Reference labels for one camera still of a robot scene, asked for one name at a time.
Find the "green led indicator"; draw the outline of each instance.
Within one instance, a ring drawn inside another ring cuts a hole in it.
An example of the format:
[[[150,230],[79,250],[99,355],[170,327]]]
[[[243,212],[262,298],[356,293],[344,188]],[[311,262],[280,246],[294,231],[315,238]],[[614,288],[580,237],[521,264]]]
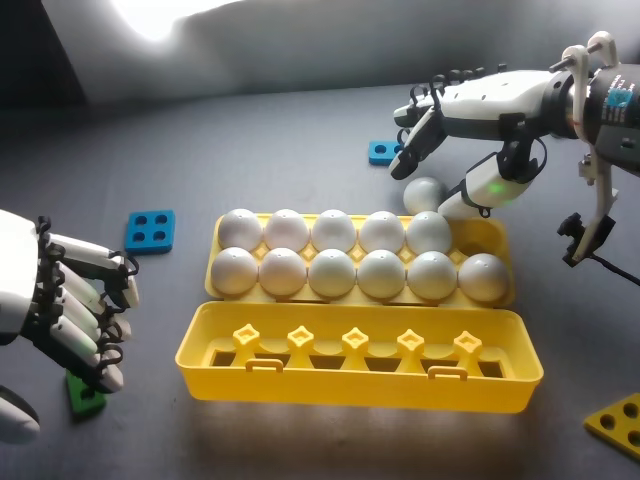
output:
[[[497,195],[497,194],[503,193],[503,192],[504,192],[504,185],[501,185],[499,183],[491,183],[491,184],[489,184],[489,193]]]

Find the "yellow triangle block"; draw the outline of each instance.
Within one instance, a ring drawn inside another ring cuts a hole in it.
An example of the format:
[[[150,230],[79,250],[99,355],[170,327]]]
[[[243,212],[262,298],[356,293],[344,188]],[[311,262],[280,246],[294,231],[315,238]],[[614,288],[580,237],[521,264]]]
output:
[[[640,393],[590,415],[584,426],[591,433],[640,460]]]

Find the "white egg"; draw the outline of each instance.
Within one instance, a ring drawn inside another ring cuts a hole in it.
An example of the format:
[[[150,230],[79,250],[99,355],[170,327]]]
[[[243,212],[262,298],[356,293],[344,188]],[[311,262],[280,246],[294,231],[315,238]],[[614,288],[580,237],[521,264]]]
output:
[[[348,252],[356,244],[356,228],[340,210],[322,212],[311,229],[311,243],[318,251],[336,248]]]
[[[404,288],[404,264],[388,250],[375,250],[360,262],[358,285],[375,298],[390,298]]]
[[[403,244],[404,227],[393,213],[372,213],[360,227],[360,246],[365,252],[374,250],[397,252]]]
[[[451,228],[439,213],[419,213],[407,227],[407,245],[416,255],[424,252],[447,253],[452,242]]]
[[[495,302],[509,290],[509,271],[495,255],[479,253],[467,258],[458,271],[462,292],[479,302]]]
[[[419,297],[440,300],[451,295],[458,286],[456,267],[443,253],[423,253],[409,266],[407,284]]]
[[[222,248],[240,247],[250,252],[262,242],[260,220],[244,208],[231,210],[220,220],[218,241]]]
[[[330,248],[323,250],[309,266],[309,286],[325,297],[339,297],[353,288],[356,269],[349,256]]]
[[[227,295],[239,295],[258,281],[258,264],[246,250],[229,247],[220,252],[211,265],[211,283]]]
[[[309,243],[309,227],[298,212],[278,210],[264,227],[264,241],[269,248],[302,250]]]
[[[304,260],[293,250],[275,248],[262,259],[260,285],[272,295],[292,295],[307,281]]]
[[[435,178],[416,178],[404,189],[402,201],[411,215],[420,212],[437,212],[444,200],[445,186]]]

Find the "bright light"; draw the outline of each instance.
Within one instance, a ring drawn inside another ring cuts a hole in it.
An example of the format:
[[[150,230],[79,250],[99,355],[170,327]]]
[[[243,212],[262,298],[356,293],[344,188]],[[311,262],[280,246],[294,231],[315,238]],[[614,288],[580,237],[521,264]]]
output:
[[[140,36],[151,41],[166,39],[179,18],[240,0],[111,0],[114,8]]]

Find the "blue label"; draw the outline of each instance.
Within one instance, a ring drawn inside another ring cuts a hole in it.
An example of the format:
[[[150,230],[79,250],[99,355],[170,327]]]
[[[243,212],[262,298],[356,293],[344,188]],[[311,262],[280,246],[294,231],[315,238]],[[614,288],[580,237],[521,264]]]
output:
[[[624,108],[629,105],[633,92],[622,88],[612,88],[607,97],[608,107]]]

